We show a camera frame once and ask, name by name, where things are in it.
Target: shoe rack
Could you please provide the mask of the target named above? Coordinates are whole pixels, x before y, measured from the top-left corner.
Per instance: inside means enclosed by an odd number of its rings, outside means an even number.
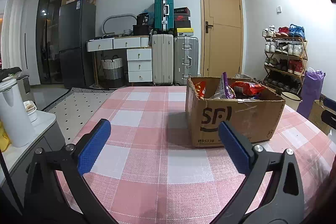
[[[286,56],[288,58],[289,57],[293,57],[295,59],[300,59],[301,62],[302,62],[302,65],[303,65],[303,70],[302,70],[302,72],[301,72],[300,75],[296,75],[294,73],[290,73],[290,72],[283,71],[283,70],[278,70],[276,68],[272,68],[272,67],[264,65],[264,69],[267,72],[267,76],[266,77],[268,77],[268,75],[270,74],[270,72],[273,70],[273,71],[278,71],[278,72],[282,73],[283,75],[290,75],[290,76],[293,76],[295,78],[298,78],[300,80],[300,83],[301,83],[301,88],[297,92],[297,94],[299,94],[301,92],[301,89],[302,89],[302,84],[303,84],[303,80],[304,80],[304,77],[305,77],[306,65],[307,65],[307,60],[308,60],[308,55],[307,55],[307,51],[306,51],[306,46],[308,44],[308,41],[304,40],[302,37],[264,37],[264,38],[265,38],[265,41],[266,41],[266,39],[271,39],[271,40],[274,39],[274,40],[277,40],[277,41],[284,41],[284,42],[288,42],[288,43],[293,42],[293,41],[299,41],[299,42],[301,42],[302,49],[303,49],[301,56],[288,55],[288,54],[283,54],[283,53],[280,54],[280,53],[277,53],[277,52],[275,52],[275,53],[273,53],[273,52],[265,52],[266,57],[270,58],[270,59],[272,59],[274,55],[280,55],[280,56]],[[269,84],[265,80],[263,82],[267,86],[283,90],[282,88],[280,88],[278,86],[274,86],[272,84]]]

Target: pink and white tablecloth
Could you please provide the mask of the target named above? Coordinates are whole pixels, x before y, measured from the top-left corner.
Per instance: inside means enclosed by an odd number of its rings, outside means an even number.
[[[84,178],[119,223],[210,223],[243,181],[224,148],[192,148],[185,93],[184,86],[117,90],[76,136],[74,143],[101,118],[111,121],[110,138]],[[336,145],[287,106],[273,138],[262,145],[295,151],[308,211],[329,174]],[[260,203],[269,173],[249,210]],[[61,174],[59,179],[70,205],[79,210]]]

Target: gray refrigerator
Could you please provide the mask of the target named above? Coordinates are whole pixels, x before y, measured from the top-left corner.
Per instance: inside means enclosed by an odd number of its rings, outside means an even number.
[[[96,6],[86,0],[63,5],[59,11],[59,59],[66,88],[94,83],[92,54],[86,42],[95,38]]]

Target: white curtain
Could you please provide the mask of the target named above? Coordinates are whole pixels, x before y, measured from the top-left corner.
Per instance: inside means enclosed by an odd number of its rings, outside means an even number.
[[[7,0],[1,31],[2,68],[20,67],[21,18],[25,0]]]

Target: wooden door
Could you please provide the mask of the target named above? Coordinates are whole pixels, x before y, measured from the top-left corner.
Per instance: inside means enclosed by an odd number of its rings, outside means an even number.
[[[242,62],[241,0],[203,0],[203,4],[203,76],[218,77],[226,71],[234,77]],[[212,25],[208,31],[206,22]]]

